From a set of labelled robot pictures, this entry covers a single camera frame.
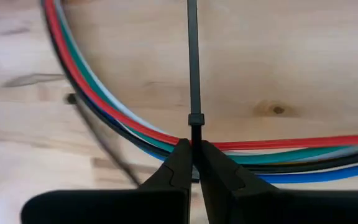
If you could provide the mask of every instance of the teal cable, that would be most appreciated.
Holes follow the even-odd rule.
[[[63,36],[65,38],[65,41],[67,42],[67,46],[69,48],[69,51],[71,53],[71,56],[73,57],[78,69],[81,71],[82,75],[84,76],[84,79],[87,81],[89,86],[109,105],[111,105],[114,109],[117,109],[116,106],[109,100],[109,98],[104,94],[104,92],[100,89],[100,87],[97,85],[97,83],[93,80],[91,77],[87,67],[84,65],[82,60],[79,57],[79,54],[76,50],[76,47],[74,46],[74,41],[71,40],[70,35],[68,33],[68,27],[62,22],[62,19],[59,15],[59,21],[60,25],[63,30]],[[155,140],[153,138],[150,138],[148,136],[145,136],[144,134],[127,127],[130,131],[132,131],[134,134],[138,135],[141,139],[144,141],[147,141],[154,146],[157,146],[161,149],[164,149],[168,152],[172,152],[174,146],[169,145],[164,142],[160,142],[158,140]],[[229,155],[231,159],[234,161],[240,163],[240,164],[267,164],[267,163],[279,163],[279,162],[288,162],[288,161],[294,161],[298,159],[304,159],[308,157],[314,157],[322,154],[326,154],[333,151],[338,151],[341,149],[350,148],[348,146],[341,146],[341,147],[324,147],[324,148],[307,148],[307,149],[299,149],[295,151],[289,151],[289,152],[278,152],[274,154],[263,154],[263,155],[252,155],[252,156],[233,156]]]

